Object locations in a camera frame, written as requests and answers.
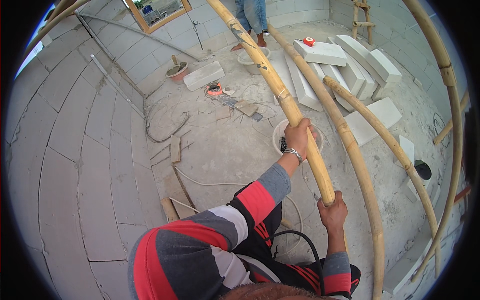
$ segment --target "wooden window frame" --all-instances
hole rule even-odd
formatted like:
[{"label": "wooden window frame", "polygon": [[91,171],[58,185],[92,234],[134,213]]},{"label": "wooden window frame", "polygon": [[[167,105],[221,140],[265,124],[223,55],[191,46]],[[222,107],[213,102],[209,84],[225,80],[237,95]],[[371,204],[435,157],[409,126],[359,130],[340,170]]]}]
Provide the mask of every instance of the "wooden window frame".
[{"label": "wooden window frame", "polygon": [[130,10],[132,11],[133,15],[137,19],[137,22],[140,25],[140,27],[143,29],[143,31],[145,31],[148,34],[154,32],[155,30],[162,27],[166,23],[172,21],[173,19],[178,18],[181,15],[183,15],[184,13],[187,13],[187,12],[192,10],[192,7],[188,3],[188,0],[180,0],[180,1],[183,3],[183,9],[182,10],[179,10],[178,12],[175,12],[175,13],[171,14],[170,16],[166,17],[165,19],[161,20],[158,23],[153,24],[152,27],[150,27],[147,24],[147,22],[145,21],[145,19],[142,17],[142,14],[140,13],[140,11],[137,9],[135,4],[133,3],[133,0],[125,0],[125,2],[127,2],[128,6],[129,6]]}]

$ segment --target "pants with red stripes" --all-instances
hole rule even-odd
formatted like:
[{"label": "pants with red stripes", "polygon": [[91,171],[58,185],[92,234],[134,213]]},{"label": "pants with red stripes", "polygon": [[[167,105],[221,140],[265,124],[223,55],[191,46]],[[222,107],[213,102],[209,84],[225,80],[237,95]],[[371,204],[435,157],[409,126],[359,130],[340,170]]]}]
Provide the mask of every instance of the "pants with red stripes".
[{"label": "pants with red stripes", "polygon": [[[235,196],[237,196],[244,188],[240,189]],[[290,265],[282,264],[275,261],[272,257],[272,245],[273,239],[264,241],[264,239],[273,235],[282,220],[282,203],[277,205],[273,211],[257,225],[248,235],[247,239],[241,242],[233,252],[236,254],[247,255],[268,267],[275,275],[278,276],[283,284],[303,288],[315,293],[318,293],[319,289],[319,277],[318,267],[316,263],[302,264],[302,265]],[[323,266],[325,259],[320,260],[320,264]],[[360,270],[350,265],[352,275],[352,285],[350,288],[350,294],[357,288],[360,281]]]}]

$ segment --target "wall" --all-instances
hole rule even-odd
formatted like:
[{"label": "wall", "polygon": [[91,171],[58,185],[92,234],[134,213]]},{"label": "wall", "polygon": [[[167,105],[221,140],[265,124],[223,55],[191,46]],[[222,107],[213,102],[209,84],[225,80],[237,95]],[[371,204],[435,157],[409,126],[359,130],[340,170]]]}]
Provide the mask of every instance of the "wall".
[{"label": "wall", "polygon": [[[234,0],[221,0],[235,15]],[[198,56],[206,56],[209,51],[217,51],[227,45],[237,43],[234,35],[205,0],[190,0],[192,10],[170,21],[152,33],[171,44]],[[266,0],[267,20],[274,27],[281,27],[307,21],[328,18],[328,0]],[[125,10],[122,0],[92,0],[81,13],[97,15],[109,20],[138,28],[135,19]],[[198,21],[198,36],[189,19]],[[160,87],[166,71],[173,67],[172,55],[179,60],[193,62],[193,59],[141,34],[126,30],[114,24],[85,18],[98,38],[115,56],[115,61],[127,75],[149,95]],[[201,49],[198,38],[204,49]]]},{"label": "wall", "polygon": [[106,83],[122,77],[76,16],[14,82],[5,136],[13,215],[31,258],[62,299],[129,299],[128,251],[166,223],[144,120]]},{"label": "wall", "polygon": [[[420,3],[428,15],[434,13],[426,0],[420,0]],[[447,90],[425,36],[418,26],[406,31],[402,36],[398,36],[416,23],[410,11],[402,0],[369,0],[368,5],[371,7],[371,21],[376,24],[373,27],[374,44],[384,44],[380,48],[402,64],[413,77],[421,81],[423,89],[438,107],[443,120],[447,122],[451,116]],[[351,29],[353,20],[352,1],[330,0],[330,19]],[[365,21],[365,15],[361,9],[359,10],[359,21]],[[460,55],[440,18],[434,16],[432,21],[439,31],[452,60],[458,81],[458,93],[462,97],[467,87],[467,79]],[[360,27],[359,34],[363,37],[367,36],[366,28]]]}]

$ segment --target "hand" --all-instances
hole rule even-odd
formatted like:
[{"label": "hand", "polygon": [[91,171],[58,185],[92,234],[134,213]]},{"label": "hand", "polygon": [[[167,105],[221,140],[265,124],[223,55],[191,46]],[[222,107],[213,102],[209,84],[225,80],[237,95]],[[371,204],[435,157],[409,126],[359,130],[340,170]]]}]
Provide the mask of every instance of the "hand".
[{"label": "hand", "polygon": [[285,140],[288,148],[295,149],[305,160],[307,158],[307,128],[312,132],[313,138],[316,139],[317,133],[313,132],[313,126],[310,125],[310,119],[303,118],[296,127],[292,127],[290,123],[285,128]]},{"label": "hand", "polygon": [[333,232],[337,230],[343,231],[343,224],[347,217],[348,210],[347,205],[343,202],[342,192],[335,191],[335,200],[329,207],[326,207],[319,198],[317,202],[318,212],[320,213],[320,219],[322,224],[327,229],[327,232]]}]

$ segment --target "bracelet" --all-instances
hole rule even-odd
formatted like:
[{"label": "bracelet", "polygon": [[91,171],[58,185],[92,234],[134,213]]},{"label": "bracelet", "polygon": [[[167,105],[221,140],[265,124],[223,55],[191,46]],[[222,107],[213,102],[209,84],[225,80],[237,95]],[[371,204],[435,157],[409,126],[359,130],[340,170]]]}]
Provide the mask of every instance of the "bracelet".
[{"label": "bracelet", "polygon": [[301,163],[303,162],[303,158],[301,157],[301,155],[293,148],[287,148],[287,149],[285,149],[285,151],[283,153],[295,154],[297,156],[297,158],[299,159],[299,165],[301,165]]}]

